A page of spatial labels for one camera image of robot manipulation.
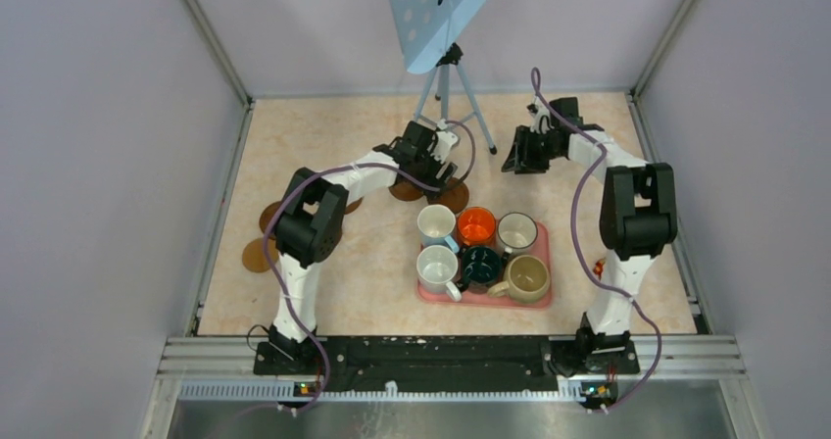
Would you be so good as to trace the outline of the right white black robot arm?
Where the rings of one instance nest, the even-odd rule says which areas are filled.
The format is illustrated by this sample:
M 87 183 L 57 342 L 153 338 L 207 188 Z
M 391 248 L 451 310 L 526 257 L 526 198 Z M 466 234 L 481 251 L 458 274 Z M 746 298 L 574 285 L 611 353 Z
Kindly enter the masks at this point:
M 536 98 L 527 110 L 533 123 L 516 128 L 504 172 L 544 173 L 552 160 L 566 158 L 603 185 L 599 232 L 608 252 L 602 272 L 590 277 L 600 291 L 571 349 L 582 369 L 600 372 L 626 348 L 643 278 L 677 236 L 674 171 L 636 157 L 601 127 L 585 123 L 574 97 Z

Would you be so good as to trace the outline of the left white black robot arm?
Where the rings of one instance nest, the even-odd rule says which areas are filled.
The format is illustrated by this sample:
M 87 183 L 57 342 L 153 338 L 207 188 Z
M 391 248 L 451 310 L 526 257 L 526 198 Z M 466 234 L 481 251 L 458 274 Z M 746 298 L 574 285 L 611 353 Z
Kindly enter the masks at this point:
M 457 170 L 449 156 L 459 141 L 445 120 L 436 125 L 409 122 L 402 135 L 355 161 L 325 171 L 294 172 L 264 242 L 278 255 L 271 268 L 281 296 L 269 345 L 286 370 L 302 373 L 313 364 L 319 276 L 340 243 L 348 206 L 402 181 L 426 195 L 439 194 Z

